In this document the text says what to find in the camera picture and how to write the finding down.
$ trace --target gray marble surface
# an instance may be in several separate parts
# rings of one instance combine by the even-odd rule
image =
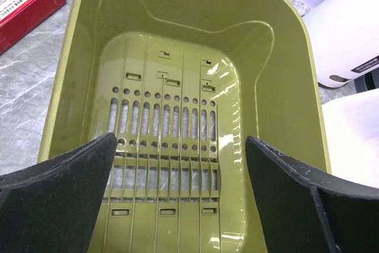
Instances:
[[[0,175],[36,162],[71,2],[0,56]],[[320,89],[322,103],[353,93]]]

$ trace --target black label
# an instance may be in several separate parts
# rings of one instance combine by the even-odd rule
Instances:
[[[379,65],[379,56],[370,59],[368,62],[364,63],[363,65],[359,65],[357,68],[354,68],[351,71],[355,73],[362,73],[363,71],[366,71],[375,65]]]

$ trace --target red box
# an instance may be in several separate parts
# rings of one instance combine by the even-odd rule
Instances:
[[[66,0],[0,0],[0,55],[65,3]]]

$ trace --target white appliance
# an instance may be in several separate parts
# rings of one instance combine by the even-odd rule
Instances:
[[[325,0],[303,17],[318,82],[337,88],[379,67],[379,0]]]
[[[332,174],[379,188],[379,89],[323,105]]]

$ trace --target olive green plastic tray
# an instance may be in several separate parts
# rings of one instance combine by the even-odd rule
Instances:
[[[38,161],[116,134],[89,252],[265,252],[245,139],[328,170],[316,84],[287,0],[74,0]]]

